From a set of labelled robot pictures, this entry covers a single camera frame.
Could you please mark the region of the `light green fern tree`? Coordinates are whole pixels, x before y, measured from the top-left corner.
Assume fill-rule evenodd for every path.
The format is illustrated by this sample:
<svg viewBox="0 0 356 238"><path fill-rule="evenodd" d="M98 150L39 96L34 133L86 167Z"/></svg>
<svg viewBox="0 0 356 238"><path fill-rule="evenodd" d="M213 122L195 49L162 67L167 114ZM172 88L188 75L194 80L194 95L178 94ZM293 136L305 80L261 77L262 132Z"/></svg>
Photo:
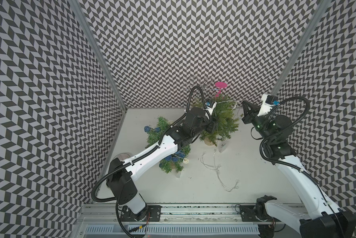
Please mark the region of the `light green fern tree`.
<svg viewBox="0 0 356 238"><path fill-rule="evenodd" d="M231 139L231 134L238 131L239 118L234 115L236 101L223 94L212 99L217 102L212 113L216 120L214 132L203 131L198 138L200 141L207 141L210 145L217 146L219 142Z"/></svg>

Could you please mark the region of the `thin wire fairy light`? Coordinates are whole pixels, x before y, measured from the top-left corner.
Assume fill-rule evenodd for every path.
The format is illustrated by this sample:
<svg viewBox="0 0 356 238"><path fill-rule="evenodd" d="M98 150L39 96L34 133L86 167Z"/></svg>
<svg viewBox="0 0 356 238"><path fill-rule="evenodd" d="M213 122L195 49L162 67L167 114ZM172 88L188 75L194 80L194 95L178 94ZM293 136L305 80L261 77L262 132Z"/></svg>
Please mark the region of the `thin wire fairy light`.
<svg viewBox="0 0 356 238"><path fill-rule="evenodd" d="M217 148L214 150L214 153L220 152L220 143L221 143L221 142L218 143ZM235 181L234 186L232 186L232 187L226 186L226 185L222 182L222 180L221 180L221 175L220 175L220 172L221 172L221 171L220 171L221 165L220 165L220 164L217 164L215 159L213 159L213 165L209 165L209 164L204 163L204 158L201 157L201 163L203 163L203 165L204 165L206 168L208 168L208 169L210 169L210 170L216 172L217 178L218 178L218 180L219 180L221 186L223 187L223 189L224 189L225 191L227 191L227 192L232 192L233 190L238 189L238 184L239 184L239 180L238 180L238 179Z"/></svg>

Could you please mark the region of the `dark green christmas tree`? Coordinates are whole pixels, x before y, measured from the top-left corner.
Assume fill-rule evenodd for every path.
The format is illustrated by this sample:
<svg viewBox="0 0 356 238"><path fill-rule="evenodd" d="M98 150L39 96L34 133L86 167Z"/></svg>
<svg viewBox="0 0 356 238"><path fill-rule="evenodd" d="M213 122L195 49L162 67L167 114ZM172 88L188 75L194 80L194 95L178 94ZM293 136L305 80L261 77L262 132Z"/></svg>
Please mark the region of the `dark green christmas tree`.
<svg viewBox="0 0 356 238"><path fill-rule="evenodd" d="M166 145L168 145L168 146L171 146L171 145L173 145L173 142L171 141L171 140L169 140L169 141L167 141L167 134L165 134L165 135L161 135L161 137L160 137L160 139L162 139L162 142L160 143L160 147L161 148L163 148L163 147L166 147ZM182 163L182 165L183 165L183 169L184 169L184 165L185 164L188 164L189 163L189 159L188 159L188 161L184 161L183 163ZM176 172L177 171L177 169L172 169L169 173L171 173L171 172Z"/></svg>

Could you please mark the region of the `clear battery box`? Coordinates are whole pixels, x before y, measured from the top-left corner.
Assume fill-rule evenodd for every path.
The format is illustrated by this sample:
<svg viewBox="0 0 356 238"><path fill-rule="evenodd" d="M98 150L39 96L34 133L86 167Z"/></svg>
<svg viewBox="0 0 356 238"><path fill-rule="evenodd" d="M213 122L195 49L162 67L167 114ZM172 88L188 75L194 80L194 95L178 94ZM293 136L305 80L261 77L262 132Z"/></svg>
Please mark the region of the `clear battery box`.
<svg viewBox="0 0 356 238"><path fill-rule="evenodd" d="M182 174L182 171L176 171L175 177L176 177L176 178L180 178L180 177L181 177L181 174Z"/></svg>

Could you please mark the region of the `rattan ball string light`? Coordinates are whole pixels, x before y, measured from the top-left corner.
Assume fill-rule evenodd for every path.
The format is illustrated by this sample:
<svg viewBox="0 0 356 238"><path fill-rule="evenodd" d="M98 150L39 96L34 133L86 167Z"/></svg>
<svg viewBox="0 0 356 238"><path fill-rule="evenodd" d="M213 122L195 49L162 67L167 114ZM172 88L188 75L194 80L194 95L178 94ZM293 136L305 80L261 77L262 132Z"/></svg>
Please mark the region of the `rattan ball string light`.
<svg viewBox="0 0 356 238"><path fill-rule="evenodd" d="M173 124L173 121L168 121L164 117L158 117L157 118L157 124L155 127L152 126L145 126L144 127L144 132L147 133L147 146L146 148L152 146L156 142L159 141L161 135L163 132L171 125ZM187 145L183 147L182 149L179 149L177 152L175 152L172 155L169 155L162 159L159 162L159 167L161 170L165 171L166 173L169 173L172 169L177 169L178 171L183 170L183 165L182 163L186 160L188 161L187 157L188 154L191 151L190 145Z"/></svg>

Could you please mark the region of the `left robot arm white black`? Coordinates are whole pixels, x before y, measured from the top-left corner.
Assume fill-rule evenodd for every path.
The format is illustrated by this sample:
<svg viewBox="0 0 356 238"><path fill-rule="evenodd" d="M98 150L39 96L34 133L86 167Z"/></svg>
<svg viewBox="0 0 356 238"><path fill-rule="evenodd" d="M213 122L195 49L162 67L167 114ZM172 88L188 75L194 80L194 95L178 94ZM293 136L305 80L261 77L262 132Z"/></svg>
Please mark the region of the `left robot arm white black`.
<svg viewBox="0 0 356 238"><path fill-rule="evenodd" d="M124 205L138 221L148 214L148 206L135 181L151 167L192 144L203 131L215 128L212 115L217 103L206 100L200 86L194 86L188 95L184 114L162 132L156 143L139 154L125 159L111 161L108 173L94 185L91 198L97 203L115 201Z"/></svg>

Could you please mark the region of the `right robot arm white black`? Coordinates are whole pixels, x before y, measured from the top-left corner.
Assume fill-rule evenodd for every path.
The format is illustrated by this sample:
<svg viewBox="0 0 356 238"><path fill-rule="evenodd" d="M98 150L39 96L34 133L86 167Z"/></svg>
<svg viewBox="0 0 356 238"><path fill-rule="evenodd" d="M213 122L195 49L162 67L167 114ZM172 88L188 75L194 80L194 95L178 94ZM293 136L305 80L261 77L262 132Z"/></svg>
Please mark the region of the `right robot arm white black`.
<svg viewBox="0 0 356 238"><path fill-rule="evenodd" d="M356 227L354 214L343 211L322 190L288 144L294 126L309 112L310 102L301 96L279 101L277 96L270 94L263 94L261 100L261 106L242 101L242 121L244 124L252 124L260 134L259 153L262 159L284 174L306 211L300 212L297 208L280 203L274 196L265 195L256 200L256 218L260 221L279 220L303 238L351 238ZM285 115L274 115L280 106L291 101L304 103L304 109L295 121Z"/></svg>

